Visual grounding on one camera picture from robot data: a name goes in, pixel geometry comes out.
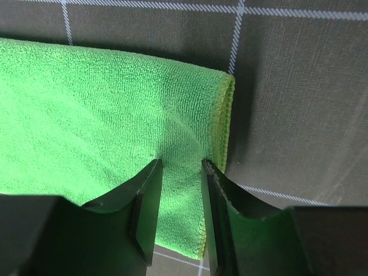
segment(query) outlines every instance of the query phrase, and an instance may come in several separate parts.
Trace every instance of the towel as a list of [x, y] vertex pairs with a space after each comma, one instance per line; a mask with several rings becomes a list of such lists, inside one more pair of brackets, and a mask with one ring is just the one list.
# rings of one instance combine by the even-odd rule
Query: towel
[[81, 205], [161, 158], [156, 243], [201, 259], [201, 160], [225, 169], [234, 82], [136, 53], [0, 39], [0, 193]]

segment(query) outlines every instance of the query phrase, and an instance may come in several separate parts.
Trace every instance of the gray grid fabric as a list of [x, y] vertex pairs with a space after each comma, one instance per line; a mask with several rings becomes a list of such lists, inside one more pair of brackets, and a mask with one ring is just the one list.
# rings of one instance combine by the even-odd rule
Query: gray grid fabric
[[2, 37], [233, 74], [227, 175], [279, 207], [368, 203], [367, 34], [366, 0], [0, 0]]

